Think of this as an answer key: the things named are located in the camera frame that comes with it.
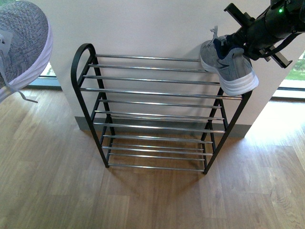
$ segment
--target gray sneaker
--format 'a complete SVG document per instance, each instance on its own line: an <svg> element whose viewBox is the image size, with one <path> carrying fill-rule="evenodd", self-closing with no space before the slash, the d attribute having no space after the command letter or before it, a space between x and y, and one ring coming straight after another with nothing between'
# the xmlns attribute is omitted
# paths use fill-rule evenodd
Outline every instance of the gray sneaker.
<svg viewBox="0 0 305 229"><path fill-rule="evenodd" d="M201 45L200 57L203 68L219 75L220 86L230 96L241 95L258 86L258 78L250 64L243 56L244 50L233 46L222 55L226 37L217 37L217 26L211 41Z"/></svg>
<svg viewBox="0 0 305 229"><path fill-rule="evenodd" d="M52 42L51 27L38 6L16 1L0 7L0 102L14 92L26 99L20 89L43 72Z"/></svg>

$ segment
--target grass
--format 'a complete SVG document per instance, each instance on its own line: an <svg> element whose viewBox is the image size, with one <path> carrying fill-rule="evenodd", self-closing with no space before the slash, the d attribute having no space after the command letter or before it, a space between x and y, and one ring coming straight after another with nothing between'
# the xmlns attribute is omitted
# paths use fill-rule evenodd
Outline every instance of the grass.
<svg viewBox="0 0 305 229"><path fill-rule="evenodd" d="M285 78L286 80L305 80L305 72L291 70L290 73Z"/></svg>

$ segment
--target shoe rack shelf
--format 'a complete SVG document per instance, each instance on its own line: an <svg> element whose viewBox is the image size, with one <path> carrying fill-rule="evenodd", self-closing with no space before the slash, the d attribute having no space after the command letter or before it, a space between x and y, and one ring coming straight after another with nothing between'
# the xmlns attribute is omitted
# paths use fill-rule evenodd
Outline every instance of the shoe rack shelf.
<svg viewBox="0 0 305 229"><path fill-rule="evenodd" d="M86 64L81 68L83 59ZM217 81L192 80L191 74L208 76L199 62L101 55L92 44L80 46L73 59L71 82L106 167L208 172L252 92L226 96ZM152 63L161 67L151 67ZM181 63L181 67L167 67L172 63ZM194 63L197 69L185 68L185 63ZM180 77L168 78L168 73ZM181 92L186 86L194 90ZM193 93L198 88L200 93ZM214 88L215 93L202 93L201 88ZM85 94L96 99L87 101ZM225 100L237 107L230 122Z"/></svg>

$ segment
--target white wall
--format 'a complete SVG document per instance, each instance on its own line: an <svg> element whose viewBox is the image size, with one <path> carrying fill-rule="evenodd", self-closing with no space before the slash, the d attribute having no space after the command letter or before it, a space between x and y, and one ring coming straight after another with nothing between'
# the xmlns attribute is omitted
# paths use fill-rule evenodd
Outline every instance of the white wall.
<svg viewBox="0 0 305 229"><path fill-rule="evenodd" d="M198 58L209 31L219 26L219 35L231 34L239 25L223 9L233 0L32 0L48 16L54 34L51 64L75 116L83 116L71 86L70 68L78 47L90 42L97 53ZM242 12L257 17L269 0L234 0ZM305 49L299 36L283 54L297 60ZM274 61L253 62L260 84L238 120L251 125L269 101L290 68ZM234 107L227 106L228 116Z"/></svg>

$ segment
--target chrome bar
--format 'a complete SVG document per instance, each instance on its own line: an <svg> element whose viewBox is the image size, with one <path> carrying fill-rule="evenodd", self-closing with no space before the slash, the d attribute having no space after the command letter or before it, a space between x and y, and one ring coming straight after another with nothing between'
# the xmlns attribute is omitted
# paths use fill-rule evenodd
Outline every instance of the chrome bar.
<svg viewBox="0 0 305 229"><path fill-rule="evenodd" d="M214 134L224 134L223 130L207 130L207 129L191 129L191 128L176 128L176 127L162 127L162 126L148 126L148 125L127 125L127 124L112 124L112 123L93 123L95 125L102 125L108 127L129 127L129 128L139 128L139 129L157 129L157 130L177 130L177 131L192 131L200 133L214 133Z"/></svg>
<svg viewBox="0 0 305 229"><path fill-rule="evenodd" d="M116 68L116 69L134 69L134 70L157 70L157 71L170 71L170 72L183 72L183 73L208 73L204 69L180 69L180 68L157 68L157 67L130 67L118 65L104 65L104 64L89 64L93 68Z"/></svg>
<svg viewBox="0 0 305 229"><path fill-rule="evenodd" d="M151 117L167 117L167 118L186 118L186 119L199 119L199 120L224 120L219 117L198 117L198 116L186 116L186 115L167 115L167 114L144 114L144 113L128 113L128 112L116 112L116 111L94 111L99 114L111 114L111 115L135 115L135 116L151 116Z"/></svg>
<svg viewBox="0 0 305 229"><path fill-rule="evenodd" d="M122 78L122 77L109 77L109 76L97 76L97 75L84 75L83 77L87 79L97 79L97 80L121 80L121 81L139 81L139 82L152 82L152 83L183 83L183 84L201 84L201 85L219 86L219 83L217 82L207 82L207 81L137 79L137 78Z"/></svg>
<svg viewBox="0 0 305 229"><path fill-rule="evenodd" d="M148 155L114 154L114 153L109 153L109 155L144 157L144 158L162 158L162 159L174 159L174 160L185 160L185 161L205 161L204 159L182 158L182 157L171 157L171 156L148 156Z"/></svg>
<svg viewBox="0 0 305 229"><path fill-rule="evenodd" d="M149 118L149 117L136 117L136 116L121 116L121 115L111 115L112 118L115 119L126 119L128 117L128 120L139 120L139 119L144 119L144 120L160 120L160 121L168 121L168 122L183 122L183 123L193 123L193 119L176 119L176 118ZM196 120L197 123L208 123L207 120Z"/></svg>
<svg viewBox="0 0 305 229"><path fill-rule="evenodd" d="M119 94L160 95L160 96L203 98L203 99L242 100L242 97L232 97L232 96L224 96L224 95L177 94L177 93L160 93L160 92L137 92L137 91L125 91L125 90L114 90L114 89L100 89L100 88L81 88L81 91L83 91L83 92L119 93Z"/></svg>
<svg viewBox="0 0 305 229"><path fill-rule="evenodd" d="M169 137L153 137L153 136L133 136L133 135L103 135L104 137L118 139L137 139L137 140L152 140L152 141L170 141L170 142L190 142L199 144L212 144L213 142L201 141L199 139L187 138L169 138Z"/></svg>
<svg viewBox="0 0 305 229"><path fill-rule="evenodd" d="M196 149L196 148L178 148L178 147L165 147L165 146L140 146L140 145L117 144L117 143L112 143L111 145L112 146L142 147L142 148L181 149L181 150L204 151L203 149Z"/></svg>
<svg viewBox="0 0 305 229"><path fill-rule="evenodd" d="M133 149L133 148L109 147L109 146L102 146L102 148L111 149L111 150L126 150L126 151L137 151L137 152L148 152L148 153L170 153L170 154L213 156L213 154L208 154L208 153L193 153L193 152L170 151L170 150Z"/></svg>
<svg viewBox="0 0 305 229"><path fill-rule="evenodd" d="M204 169L188 169L188 168L169 168L169 167L152 167L152 166L131 166L131 165L122 165L122 164L108 164L110 166L119 166L119 167L133 167L133 168L155 168L155 169L167 169L167 170L180 170L180 171L192 171L192 172L204 172Z"/></svg>
<svg viewBox="0 0 305 229"><path fill-rule="evenodd" d="M116 101L116 100L103 100L103 103L117 103L117 104L143 104L143 105L159 105L159 106L180 106L180 107L196 107L196 108L210 108L220 109L221 106L208 106L208 105L195 105L195 104L166 104L166 103L150 103L150 102L136 102L136 101Z"/></svg>
<svg viewBox="0 0 305 229"><path fill-rule="evenodd" d="M121 55L106 55L106 54L96 54L95 56L96 57L107 57L107 58L121 58L121 59L200 62L199 59L181 59L181 58L165 58L165 57L149 57L149 56L121 56Z"/></svg>

